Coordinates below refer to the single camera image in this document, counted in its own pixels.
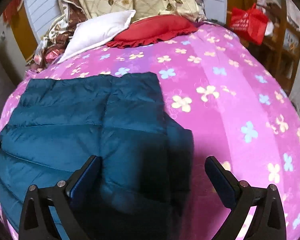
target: metal screw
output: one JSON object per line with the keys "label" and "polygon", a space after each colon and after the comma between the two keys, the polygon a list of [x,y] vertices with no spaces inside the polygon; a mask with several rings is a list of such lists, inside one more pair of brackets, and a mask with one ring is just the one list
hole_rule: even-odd
{"label": "metal screw", "polygon": [[34,191],[34,190],[35,190],[35,188],[36,188],[36,186],[35,186],[35,185],[31,185],[31,186],[29,187],[29,190],[30,190],[30,191]]}
{"label": "metal screw", "polygon": [[277,190],[277,186],[276,186],[275,184],[270,184],[270,188],[271,188],[272,190]]}
{"label": "metal screw", "polygon": [[240,185],[241,185],[242,187],[247,187],[247,186],[249,186],[249,183],[246,182],[245,180],[241,180],[241,181],[240,181]]}
{"label": "metal screw", "polygon": [[64,180],[60,180],[57,185],[58,187],[63,187],[66,184],[66,182]]}

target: blue gripper pad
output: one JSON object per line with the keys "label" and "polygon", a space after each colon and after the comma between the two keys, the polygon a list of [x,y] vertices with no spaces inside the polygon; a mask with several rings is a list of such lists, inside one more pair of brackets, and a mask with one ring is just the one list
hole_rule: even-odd
{"label": "blue gripper pad", "polygon": [[91,189],[92,184],[100,173],[101,169],[101,158],[94,156],[92,162],[82,173],[82,176],[77,180],[68,195],[70,197],[69,206],[72,210],[79,209],[85,199],[86,193]]}
{"label": "blue gripper pad", "polygon": [[220,163],[218,163],[219,165],[217,165],[216,162],[217,160],[214,157],[208,157],[204,164],[205,172],[209,177],[212,185],[214,186],[216,192],[218,193],[218,196],[221,199],[223,205],[226,208],[233,209],[237,205],[236,191],[220,170],[224,170],[224,168]]}

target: red shopping bag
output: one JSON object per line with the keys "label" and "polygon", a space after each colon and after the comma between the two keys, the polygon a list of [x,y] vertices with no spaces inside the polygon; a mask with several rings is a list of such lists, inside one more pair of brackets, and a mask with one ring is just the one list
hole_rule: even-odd
{"label": "red shopping bag", "polygon": [[260,45],[266,32],[268,17],[256,9],[256,4],[247,10],[232,9],[230,28],[247,41]]}

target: blue puffer jacket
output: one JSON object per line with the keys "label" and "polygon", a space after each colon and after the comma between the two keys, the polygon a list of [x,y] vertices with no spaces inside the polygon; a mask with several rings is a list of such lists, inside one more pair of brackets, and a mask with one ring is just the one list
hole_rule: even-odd
{"label": "blue puffer jacket", "polygon": [[102,176],[75,212],[91,238],[167,239],[178,227],[193,137],[164,112],[153,73],[31,80],[0,140],[0,202],[17,231],[29,185],[67,180],[91,155]]}

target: pink bedsheet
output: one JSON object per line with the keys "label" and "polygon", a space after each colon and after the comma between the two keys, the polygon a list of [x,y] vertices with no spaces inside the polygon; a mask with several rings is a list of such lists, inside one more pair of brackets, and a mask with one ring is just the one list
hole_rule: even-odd
{"label": "pink bedsheet", "polygon": [[[184,240],[210,240],[229,213],[204,172],[214,155],[238,180],[277,185],[288,240],[300,236],[300,120],[275,79],[235,34],[213,25],[170,41],[138,48],[86,51],[33,78],[157,73],[167,113],[194,134],[192,191],[184,216]],[[9,121],[27,77],[8,98],[0,131]],[[250,211],[238,239],[247,232]]]}

